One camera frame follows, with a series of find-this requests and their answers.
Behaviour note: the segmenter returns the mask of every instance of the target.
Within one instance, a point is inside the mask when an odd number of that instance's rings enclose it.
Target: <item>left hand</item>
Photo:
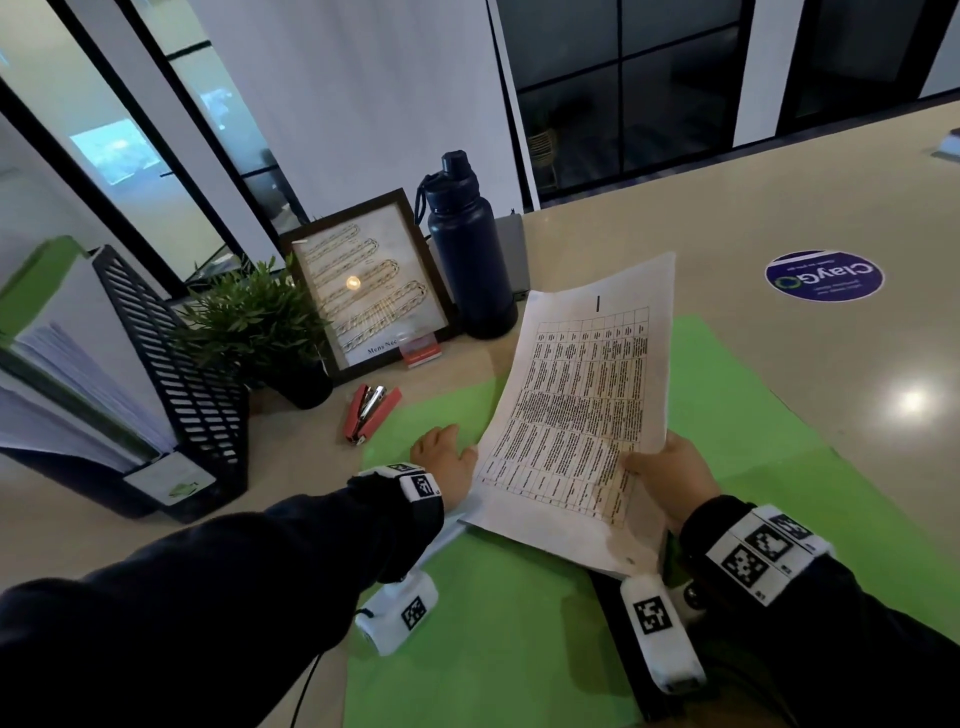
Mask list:
[[[410,462],[433,475],[444,499],[444,512],[460,505],[473,482],[478,452],[474,445],[457,453],[459,425],[434,427],[410,448]]]

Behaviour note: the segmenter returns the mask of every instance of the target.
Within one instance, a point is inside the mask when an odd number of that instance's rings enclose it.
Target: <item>black plant pot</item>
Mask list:
[[[327,375],[322,361],[270,372],[263,380],[300,409],[323,404],[333,391],[333,381]]]

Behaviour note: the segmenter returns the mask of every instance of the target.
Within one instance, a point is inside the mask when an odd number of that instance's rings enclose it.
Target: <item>navy blue water bottle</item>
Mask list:
[[[430,206],[427,226],[444,265],[464,332],[495,339],[516,323],[516,302],[507,277],[490,203],[463,151],[447,152],[443,171],[417,188],[417,224]]]

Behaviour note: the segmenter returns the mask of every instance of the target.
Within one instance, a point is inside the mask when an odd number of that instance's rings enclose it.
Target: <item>red stapler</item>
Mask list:
[[[386,387],[368,387],[361,384],[353,393],[353,401],[347,410],[344,423],[344,437],[353,445],[363,445],[376,432],[376,429],[394,411],[400,401],[400,389],[387,392]]]

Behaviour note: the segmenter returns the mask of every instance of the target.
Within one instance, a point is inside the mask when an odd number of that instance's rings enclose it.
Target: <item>purple oval sticker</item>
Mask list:
[[[767,265],[767,282],[781,293],[807,301],[839,303],[866,298],[883,285],[883,271],[860,255],[801,251]]]

